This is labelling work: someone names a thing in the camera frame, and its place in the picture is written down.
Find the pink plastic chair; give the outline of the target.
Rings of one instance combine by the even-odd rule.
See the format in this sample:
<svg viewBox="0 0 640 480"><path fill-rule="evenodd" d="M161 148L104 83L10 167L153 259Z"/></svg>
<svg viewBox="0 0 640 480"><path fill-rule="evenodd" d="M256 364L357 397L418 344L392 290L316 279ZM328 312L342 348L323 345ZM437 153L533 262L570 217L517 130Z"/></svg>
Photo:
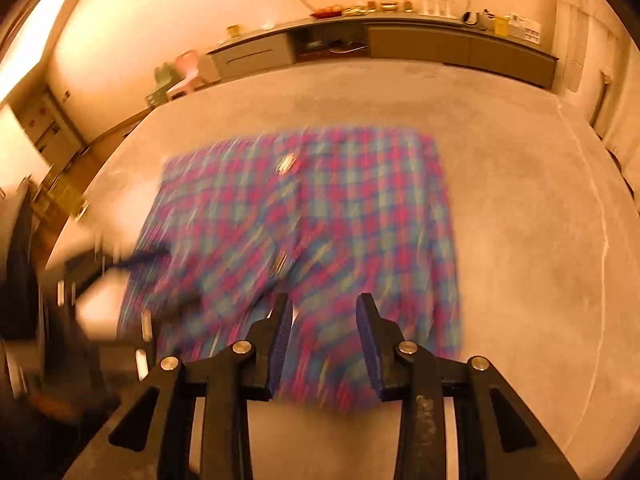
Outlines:
<svg viewBox="0 0 640 480"><path fill-rule="evenodd" d="M169 101L221 81L212 57L208 54L199 54L197 50L189 50L178 55L175 59L175 69L178 70L182 79L167 91Z"/></svg>

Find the red tray on sideboard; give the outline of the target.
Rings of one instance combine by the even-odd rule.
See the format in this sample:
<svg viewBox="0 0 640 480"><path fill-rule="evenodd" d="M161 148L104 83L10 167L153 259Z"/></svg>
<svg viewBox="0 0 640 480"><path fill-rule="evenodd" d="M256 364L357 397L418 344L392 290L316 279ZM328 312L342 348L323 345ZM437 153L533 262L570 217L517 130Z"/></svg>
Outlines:
<svg viewBox="0 0 640 480"><path fill-rule="evenodd" d="M342 6L326 6L322 9L313 10L310 14L312 18L322 20L322 18L337 18L343 15Z"/></svg>

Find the long grey sideboard cabinet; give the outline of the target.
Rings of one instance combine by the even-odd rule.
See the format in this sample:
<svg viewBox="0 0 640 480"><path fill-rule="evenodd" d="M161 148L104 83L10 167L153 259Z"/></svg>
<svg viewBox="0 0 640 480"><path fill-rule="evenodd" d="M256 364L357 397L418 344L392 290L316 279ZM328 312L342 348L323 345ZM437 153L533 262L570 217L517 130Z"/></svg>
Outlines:
<svg viewBox="0 0 640 480"><path fill-rule="evenodd" d="M436 20L412 13L306 18L247 32L208 55L224 79L299 63L388 58L484 70L547 90L558 62L536 44L500 37L452 18Z"/></svg>

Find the red blue plaid shirt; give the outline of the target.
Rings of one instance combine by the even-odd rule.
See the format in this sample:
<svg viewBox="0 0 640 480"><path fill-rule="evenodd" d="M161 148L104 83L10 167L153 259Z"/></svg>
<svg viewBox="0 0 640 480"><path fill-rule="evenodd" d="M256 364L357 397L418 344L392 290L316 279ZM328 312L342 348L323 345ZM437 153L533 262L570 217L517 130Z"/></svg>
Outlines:
<svg viewBox="0 0 640 480"><path fill-rule="evenodd" d="M461 346L456 248L435 142L414 131L307 129L217 142L166 162L117 329L143 311L160 353L206 359L274 298L295 320L279 396L340 411L376 396L359 295L438 356Z"/></svg>

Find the clear glass bottles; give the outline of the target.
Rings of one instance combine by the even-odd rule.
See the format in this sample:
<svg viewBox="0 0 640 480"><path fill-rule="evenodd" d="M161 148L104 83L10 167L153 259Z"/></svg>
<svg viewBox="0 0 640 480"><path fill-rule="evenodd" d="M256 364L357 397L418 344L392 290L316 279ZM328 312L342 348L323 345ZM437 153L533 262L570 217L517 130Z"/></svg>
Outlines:
<svg viewBox="0 0 640 480"><path fill-rule="evenodd" d="M454 18L454 0L418 0L418 13L431 18Z"/></svg>

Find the green plastic chair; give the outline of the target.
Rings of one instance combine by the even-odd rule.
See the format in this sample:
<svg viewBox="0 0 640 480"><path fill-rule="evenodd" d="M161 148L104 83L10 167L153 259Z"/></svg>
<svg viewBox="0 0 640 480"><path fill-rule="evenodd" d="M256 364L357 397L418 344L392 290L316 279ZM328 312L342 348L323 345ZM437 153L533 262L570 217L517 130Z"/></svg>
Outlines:
<svg viewBox="0 0 640 480"><path fill-rule="evenodd" d="M154 70L155 89L146 97L149 108L159 107L169 102L168 91L179 81L182 76L170 63L164 63Z"/></svg>

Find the yellow cup on sideboard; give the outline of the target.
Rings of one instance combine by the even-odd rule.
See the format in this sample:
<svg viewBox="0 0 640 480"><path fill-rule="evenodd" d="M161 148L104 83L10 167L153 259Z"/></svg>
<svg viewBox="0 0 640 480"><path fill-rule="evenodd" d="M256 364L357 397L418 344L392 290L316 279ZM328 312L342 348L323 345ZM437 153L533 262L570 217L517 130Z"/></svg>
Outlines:
<svg viewBox="0 0 640 480"><path fill-rule="evenodd" d="M494 33L503 38L510 35L510 18L508 16L494 16Z"/></svg>

